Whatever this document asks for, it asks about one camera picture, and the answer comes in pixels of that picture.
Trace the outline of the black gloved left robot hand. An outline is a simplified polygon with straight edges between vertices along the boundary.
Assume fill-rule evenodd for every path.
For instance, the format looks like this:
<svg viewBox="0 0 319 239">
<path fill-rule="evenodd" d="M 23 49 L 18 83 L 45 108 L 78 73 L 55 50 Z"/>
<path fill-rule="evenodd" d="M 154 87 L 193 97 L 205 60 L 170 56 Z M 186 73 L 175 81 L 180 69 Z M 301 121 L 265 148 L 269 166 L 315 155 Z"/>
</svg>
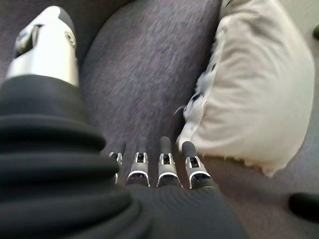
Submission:
<svg viewBox="0 0 319 239">
<path fill-rule="evenodd" d="M 50 6 L 18 35 L 0 88 L 0 236 L 3 239 L 246 239 L 248 234 L 193 145 L 192 188 L 176 177 L 150 188 L 144 171 L 115 182 L 119 158 L 86 118 L 74 25 Z"/>
</svg>

